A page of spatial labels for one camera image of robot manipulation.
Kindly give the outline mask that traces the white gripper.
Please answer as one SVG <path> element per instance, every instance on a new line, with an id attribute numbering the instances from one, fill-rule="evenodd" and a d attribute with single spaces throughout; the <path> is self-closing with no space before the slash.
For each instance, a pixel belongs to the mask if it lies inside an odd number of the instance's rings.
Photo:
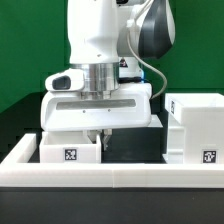
<path id="1" fill-rule="evenodd" d="M 152 87 L 142 81 L 120 84 L 117 63 L 75 64 L 49 76 L 41 104 L 41 127 L 48 132 L 84 131 L 97 144 L 103 130 L 106 151 L 111 129 L 146 127 L 151 122 Z"/>

